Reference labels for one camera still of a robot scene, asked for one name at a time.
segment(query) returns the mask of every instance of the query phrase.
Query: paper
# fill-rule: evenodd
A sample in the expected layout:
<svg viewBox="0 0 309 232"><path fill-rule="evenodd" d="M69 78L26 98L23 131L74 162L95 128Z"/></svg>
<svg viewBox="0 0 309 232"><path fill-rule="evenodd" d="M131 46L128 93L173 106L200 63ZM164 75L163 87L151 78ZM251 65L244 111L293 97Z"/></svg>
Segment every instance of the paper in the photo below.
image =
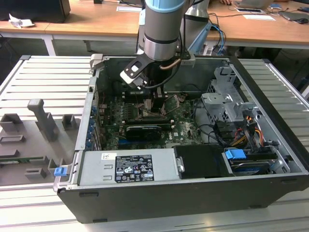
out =
<svg viewBox="0 0 309 232"><path fill-rule="evenodd" d="M268 20L268 21L276 21L273 17L269 15L258 15L258 14L248 14L243 15L246 19L257 19L257 20Z"/></svg>
<svg viewBox="0 0 309 232"><path fill-rule="evenodd" d="M117 11L123 11L123 12L141 12L141 7L117 6Z"/></svg>
<svg viewBox="0 0 309 232"><path fill-rule="evenodd" d="M11 16L11 14L9 14L10 19L9 22L16 28L24 28L24 27L32 27L34 26L34 24L32 23L32 21L30 19L19 19L19 18L15 18L13 16Z"/></svg>

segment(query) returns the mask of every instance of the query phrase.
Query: blue latch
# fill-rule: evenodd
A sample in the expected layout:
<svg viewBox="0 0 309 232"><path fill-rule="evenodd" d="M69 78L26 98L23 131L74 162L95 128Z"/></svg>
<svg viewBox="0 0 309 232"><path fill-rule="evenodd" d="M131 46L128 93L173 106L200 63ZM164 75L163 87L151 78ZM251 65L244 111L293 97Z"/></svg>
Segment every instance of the blue latch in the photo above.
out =
<svg viewBox="0 0 309 232"><path fill-rule="evenodd" d="M242 149L229 149L225 152L227 159L245 159L246 154Z"/></svg>
<svg viewBox="0 0 309 232"><path fill-rule="evenodd" d="M54 176L67 176L67 167L59 167L54 171Z"/></svg>

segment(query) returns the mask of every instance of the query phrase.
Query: electronic component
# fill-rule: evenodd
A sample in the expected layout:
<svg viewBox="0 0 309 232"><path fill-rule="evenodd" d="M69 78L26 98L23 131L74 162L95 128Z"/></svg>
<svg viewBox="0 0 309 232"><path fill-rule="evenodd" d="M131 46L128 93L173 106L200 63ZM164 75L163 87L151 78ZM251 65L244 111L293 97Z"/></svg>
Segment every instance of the electronic component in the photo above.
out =
<svg viewBox="0 0 309 232"><path fill-rule="evenodd" d="M219 145L175 146L174 150L176 159L183 161L181 179L230 176L222 155L224 150Z"/></svg>
<svg viewBox="0 0 309 232"><path fill-rule="evenodd" d="M135 126L126 129L128 141L152 141L161 138L161 127L156 126Z"/></svg>

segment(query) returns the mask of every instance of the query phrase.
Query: aluminum profile table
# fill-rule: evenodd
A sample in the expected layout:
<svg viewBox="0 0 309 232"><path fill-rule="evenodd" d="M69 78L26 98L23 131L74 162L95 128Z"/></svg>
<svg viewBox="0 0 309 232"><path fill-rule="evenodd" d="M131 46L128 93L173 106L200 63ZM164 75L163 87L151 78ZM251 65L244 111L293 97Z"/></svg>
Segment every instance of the aluminum profile table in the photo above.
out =
<svg viewBox="0 0 309 232"><path fill-rule="evenodd" d="M90 57L31 56L19 60L0 86L0 119L17 113L21 120L34 120L27 108L30 99L44 99L45 112L54 119L64 114L81 118L88 90Z"/></svg>
<svg viewBox="0 0 309 232"><path fill-rule="evenodd" d="M12 104L12 107L9 105L1 107L1 112L5 113L12 108L18 108L22 112L27 105L24 106L22 101L26 100L25 103L27 103L31 97L44 94L46 101L51 100L50 105L46 104L50 110L61 108L68 112L74 111L76 116L80 116L81 114L75 110L82 108L82 102L75 101L84 100L86 89L83 88L83 83L76 81L89 79L89 66L86 67L89 61L89 57L36 56L32 56L27 62L20 61L0 88L1 104L5 104L5 101L16 102ZM287 80L270 64L265 64L261 60L241 60L241 62L267 94L269 100L275 107L278 107L280 114L288 116L284 119L291 123L292 129L297 132L298 128L305 126L302 123L308 119L306 104L297 102L298 99L295 96L299 93L286 83ZM68 107L68 101L75 102L74 107ZM287 105L287 110L285 111L283 107L281 111L281 105ZM293 118L299 116L301 120L289 121L293 119L289 117L290 115L293 115ZM33 116L29 113L24 113L22 116L23 120L32 118ZM79 232L309 231L308 218L309 189L289 193L265 209L83 225L77 222L74 215L58 198L52 189L52 184L16 186L10 190L0 187L0 229L4 232L21 230L23 232L59 230Z"/></svg>
<svg viewBox="0 0 309 232"><path fill-rule="evenodd" d="M272 64L256 59L241 59L240 62L309 151L309 102ZM248 100L253 101L245 87L241 89Z"/></svg>

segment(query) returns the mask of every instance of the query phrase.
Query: power supply label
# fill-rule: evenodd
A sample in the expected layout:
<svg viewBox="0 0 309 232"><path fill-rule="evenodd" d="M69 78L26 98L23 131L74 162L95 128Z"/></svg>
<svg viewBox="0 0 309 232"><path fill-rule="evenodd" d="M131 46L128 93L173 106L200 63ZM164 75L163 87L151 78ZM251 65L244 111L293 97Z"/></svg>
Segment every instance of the power supply label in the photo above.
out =
<svg viewBox="0 0 309 232"><path fill-rule="evenodd" d="M151 155L117 156L115 161L117 183L154 181L154 167Z"/></svg>

